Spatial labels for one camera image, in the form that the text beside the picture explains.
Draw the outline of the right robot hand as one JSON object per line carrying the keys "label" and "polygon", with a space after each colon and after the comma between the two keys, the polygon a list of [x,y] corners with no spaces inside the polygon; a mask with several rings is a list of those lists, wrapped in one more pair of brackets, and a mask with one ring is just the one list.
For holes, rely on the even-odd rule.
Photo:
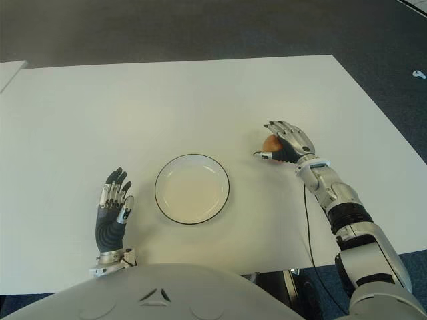
{"label": "right robot hand", "polygon": [[256,151],[254,157],[296,164],[302,157],[316,154],[313,143],[300,128],[285,121],[270,121],[264,127],[272,132],[281,147],[277,151]]}

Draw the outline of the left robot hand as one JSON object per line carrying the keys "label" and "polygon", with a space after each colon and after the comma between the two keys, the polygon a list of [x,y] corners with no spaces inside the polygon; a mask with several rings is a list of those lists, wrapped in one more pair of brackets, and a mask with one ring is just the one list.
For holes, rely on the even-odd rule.
{"label": "left robot hand", "polygon": [[99,198],[95,241],[100,253],[123,249],[127,221],[133,211],[134,196],[128,195],[131,181],[121,167],[106,179]]}

